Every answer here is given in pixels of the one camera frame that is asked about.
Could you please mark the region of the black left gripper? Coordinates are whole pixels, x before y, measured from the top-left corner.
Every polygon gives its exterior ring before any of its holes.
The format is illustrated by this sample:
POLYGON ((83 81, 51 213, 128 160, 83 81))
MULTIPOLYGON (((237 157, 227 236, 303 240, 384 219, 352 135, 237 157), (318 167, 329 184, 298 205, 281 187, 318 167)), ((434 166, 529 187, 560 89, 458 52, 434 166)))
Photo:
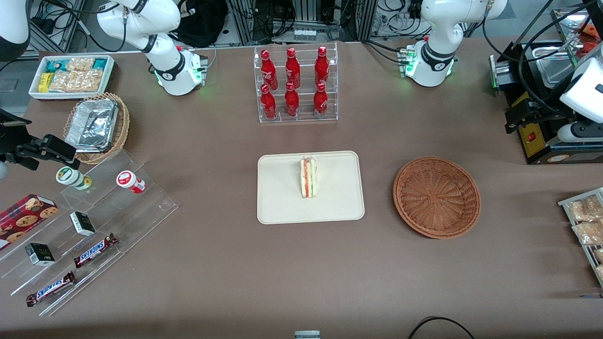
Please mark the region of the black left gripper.
POLYGON ((506 111, 505 132, 513 134, 526 124, 559 119, 573 119, 574 111, 560 101, 563 92, 551 91, 545 99, 536 93, 522 94, 511 103, 511 109, 506 111))

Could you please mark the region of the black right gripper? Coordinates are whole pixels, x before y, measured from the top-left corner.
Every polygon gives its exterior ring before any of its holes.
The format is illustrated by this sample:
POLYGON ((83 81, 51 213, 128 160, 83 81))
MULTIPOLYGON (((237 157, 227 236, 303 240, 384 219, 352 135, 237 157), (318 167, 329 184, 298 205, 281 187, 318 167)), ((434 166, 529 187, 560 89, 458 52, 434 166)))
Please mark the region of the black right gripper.
POLYGON ((42 138, 33 138, 26 128, 32 121, 15 116, 6 110, 0 110, 0 156, 9 163, 21 165, 36 171, 39 161, 32 157, 22 157, 14 152, 20 145, 32 146, 33 157, 39 160, 52 160, 64 164, 76 164, 76 149, 59 137, 46 134, 42 138))

